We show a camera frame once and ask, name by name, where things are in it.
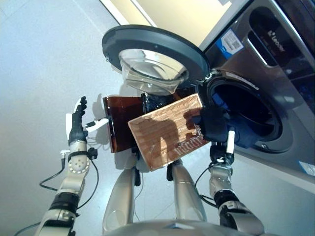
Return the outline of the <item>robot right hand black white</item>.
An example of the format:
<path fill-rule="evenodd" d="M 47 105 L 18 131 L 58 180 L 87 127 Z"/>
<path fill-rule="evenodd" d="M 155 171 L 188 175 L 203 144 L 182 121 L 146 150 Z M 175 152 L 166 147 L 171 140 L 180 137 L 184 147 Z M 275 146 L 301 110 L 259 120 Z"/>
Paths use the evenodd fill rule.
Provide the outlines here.
<path fill-rule="evenodd" d="M 210 158 L 213 163 L 224 163 L 232 165 L 234 162 L 234 147 L 235 147 L 235 131 L 229 130 L 227 142 L 223 145 L 216 143 L 211 145 Z"/>

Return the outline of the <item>robot left hand black white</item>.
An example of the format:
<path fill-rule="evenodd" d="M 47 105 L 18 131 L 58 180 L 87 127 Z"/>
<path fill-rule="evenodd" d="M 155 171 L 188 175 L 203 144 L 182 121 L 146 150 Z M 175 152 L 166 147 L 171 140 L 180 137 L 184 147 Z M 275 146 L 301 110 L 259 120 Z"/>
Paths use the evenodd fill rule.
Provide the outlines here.
<path fill-rule="evenodd" d="M 86 124 L 82 124 L 82 117 L 87 108 L 87 100 L 85 96 L 79 98 L 74 106 L 73 113 L 65 114 L 65 128 L 68 145 L 76 141 L 87 141 L 89 133 L 97 131 L 109 122 L 108 118 L 94 120 Z"/>

